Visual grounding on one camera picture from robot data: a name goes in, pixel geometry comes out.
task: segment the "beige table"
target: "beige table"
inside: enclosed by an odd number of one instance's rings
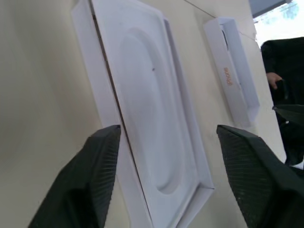
[[[233,125],[202,25],[236,18],[261,102],[255,125],[276,155],[285,153],[247,0],[143,0],[169,19],[199,119],[216,191],[190,228],[244,228],[216,135]],[[58,171],[99,121],[70,11],[75,0],[0,1],[0,226],[24,228]],[[107,228],[130,221],[119,183]]]

